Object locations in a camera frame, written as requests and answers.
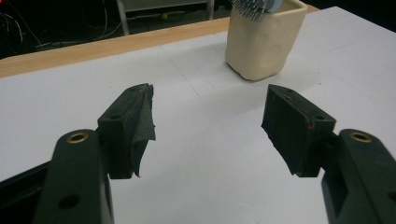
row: beige container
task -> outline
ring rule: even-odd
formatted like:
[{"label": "beige container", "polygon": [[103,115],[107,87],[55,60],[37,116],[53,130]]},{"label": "beige container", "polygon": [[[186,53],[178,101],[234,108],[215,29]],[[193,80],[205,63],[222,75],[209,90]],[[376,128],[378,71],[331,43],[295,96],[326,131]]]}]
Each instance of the beige container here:
[{"label": "beige container", "polygon": [[285,65],[303,24],[307,5],[284,0],[273,13],[265,13],[259,22],[231,12],[225,50],[226,62],[242,77],[260,80],[273,76]]}]

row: wooden table edge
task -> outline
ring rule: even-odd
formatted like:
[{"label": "wooden table edge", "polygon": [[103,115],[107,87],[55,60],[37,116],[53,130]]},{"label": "wooden table edge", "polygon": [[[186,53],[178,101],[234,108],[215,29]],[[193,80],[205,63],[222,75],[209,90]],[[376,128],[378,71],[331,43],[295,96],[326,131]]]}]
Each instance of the wooden table edge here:
[{"label": "wooden table edge", "polygon": [[[307,12],[318,11],[308,6]],[[81,63],[228,30],[230,18],[201,21],[137,35],[127,35],[71,47],[39,51],[0,60],[0,77]]]}]

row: plastic container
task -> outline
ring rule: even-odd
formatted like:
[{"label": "plastic container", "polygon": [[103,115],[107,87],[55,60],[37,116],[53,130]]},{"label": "plastic container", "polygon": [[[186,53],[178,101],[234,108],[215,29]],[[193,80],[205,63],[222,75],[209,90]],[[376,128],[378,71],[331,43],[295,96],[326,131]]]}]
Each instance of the plastic container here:
[{"label": "plastic container", "polygon": [[307,5],[284,0],[261,21],[242,17],[234,8],[225,50],[226,62],[243,78],[260,80],[279,73],[303,24]]}]

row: white table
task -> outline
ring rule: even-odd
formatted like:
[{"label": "white table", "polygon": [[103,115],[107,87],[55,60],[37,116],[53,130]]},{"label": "white table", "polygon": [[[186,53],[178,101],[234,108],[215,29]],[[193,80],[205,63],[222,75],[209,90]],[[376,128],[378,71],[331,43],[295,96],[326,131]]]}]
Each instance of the white table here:
[{"label": "white table", "polygon": [[327,223],[320,177],[291,176],[261,129],[268,84],[292,88],[396,156],[396,34],[332,7],[306,16],[280,74],[245,81],[227,33],[0,78],[0,180],[50,160],[57,139],[126,88],[154,85],[157,141],[141,178],[112,181],[117,224]]}]

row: white tabletop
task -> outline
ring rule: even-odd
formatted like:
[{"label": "white tabletop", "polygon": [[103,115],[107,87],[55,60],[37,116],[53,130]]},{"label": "white tabletop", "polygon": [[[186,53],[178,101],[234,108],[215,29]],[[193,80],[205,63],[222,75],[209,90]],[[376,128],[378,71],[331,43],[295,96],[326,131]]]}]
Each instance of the white tabletop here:
[{"label": "white tabletop", "polygon": [[338,7],[310,13],[285,67],[250,82],[227,33],[0,78],[0,180],[50,160],[57,139],[123,92],[154,85],[157,141],[141,178],[111,181],[117,224],[327,223],[320,177],[291,176],[260,127],[268,84],[298,91],[396,156],[396,34]]}]

